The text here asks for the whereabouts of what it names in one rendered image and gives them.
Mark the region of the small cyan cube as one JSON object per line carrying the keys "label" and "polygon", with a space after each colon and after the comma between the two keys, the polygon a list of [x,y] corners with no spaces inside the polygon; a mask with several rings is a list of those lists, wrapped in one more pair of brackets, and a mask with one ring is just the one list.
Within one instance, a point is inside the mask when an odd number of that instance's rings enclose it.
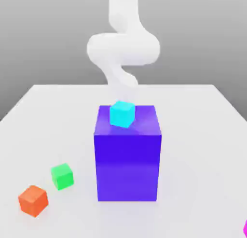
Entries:
{"label": "small cyan cube", "polygon": [[110,106],[110,124],[128,128],[135,120],[135,104],[117,101]]}

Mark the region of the small green cube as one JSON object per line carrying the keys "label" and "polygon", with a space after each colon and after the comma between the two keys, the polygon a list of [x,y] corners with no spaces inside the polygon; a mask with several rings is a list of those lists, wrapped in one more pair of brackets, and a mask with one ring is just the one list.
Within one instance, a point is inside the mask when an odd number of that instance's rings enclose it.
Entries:
{"label": "small green cube", "polygon": [[73,172],[67,163],[51,168],[52,181],[57,190],[74,184]]}

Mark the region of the small orange cube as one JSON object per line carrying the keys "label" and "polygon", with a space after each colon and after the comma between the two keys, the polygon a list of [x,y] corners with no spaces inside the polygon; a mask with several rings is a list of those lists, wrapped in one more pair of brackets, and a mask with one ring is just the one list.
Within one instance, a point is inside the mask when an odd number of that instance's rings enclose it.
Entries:
{"label": "small orange cube", "polygon": [[37,217],[49,205],[47,192],[35,185],[20,194],[18,201],[21,210],[33,217]]}

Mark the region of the large purple box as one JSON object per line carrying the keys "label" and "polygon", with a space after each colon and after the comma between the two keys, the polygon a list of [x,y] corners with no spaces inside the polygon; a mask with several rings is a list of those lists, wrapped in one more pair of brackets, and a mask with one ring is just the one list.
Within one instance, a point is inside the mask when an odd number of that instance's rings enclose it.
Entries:
{"label": "large purple box", "polygon": [[136,106],[129,128],[110,125],[101,105],[94,131],[99,201],[156,201],[162,133],[154,106]]}

